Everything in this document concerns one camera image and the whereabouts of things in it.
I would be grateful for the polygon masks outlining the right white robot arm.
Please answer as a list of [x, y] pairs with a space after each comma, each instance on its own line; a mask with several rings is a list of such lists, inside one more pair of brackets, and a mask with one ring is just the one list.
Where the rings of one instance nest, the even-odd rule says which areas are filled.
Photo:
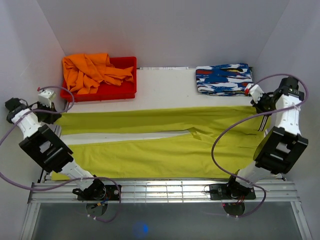
[[298, 104], [305, 99], [305, 94], [299, 90], [296, 78], [283, 78], [279, 87], [269, 93], [250, 83], [245, 93], [252, 97], [251, 104], [258, 114], [277, 113], [275, 125], [258, 145], [253, 161], [229, 178], [225, 191], [232, 199], [249, 195], [253, 184], [263, 178], [288, 173], [309, 144], [299, 128]]

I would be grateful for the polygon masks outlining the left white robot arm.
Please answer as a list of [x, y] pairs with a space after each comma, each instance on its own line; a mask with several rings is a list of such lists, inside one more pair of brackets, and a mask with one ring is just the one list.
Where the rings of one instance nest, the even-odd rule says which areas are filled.
[[54, 103], [51, 100], [47, 104], [37, 101], [36, 105], [41, 112], [24, 115], [31, 110], [26, 102], [14, 97], [5, 102], [9, 123], [15, 124], [23, 117], [17, 124], [23, 134], [20, 148], [46, 172], [60, 173], [74, 179], [78, 188], [73, 189], [72, 193], [78, 198], [89, 201], [103, 199], [106, 196], [103, 182], [76, 163], [72, 150], [48, 126], [62, 116], [56, 113]]

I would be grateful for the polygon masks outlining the yellow-green trousers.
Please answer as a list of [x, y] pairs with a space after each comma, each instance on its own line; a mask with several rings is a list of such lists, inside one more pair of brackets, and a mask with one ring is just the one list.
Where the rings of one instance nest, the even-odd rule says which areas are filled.
[[218, 106], [64, 113], [57, 124], [64, 136], [182, 132], [70, 144], [76, 163], [98, 177], [226, 179], [252, 162], [262, 120], [250, 106]]

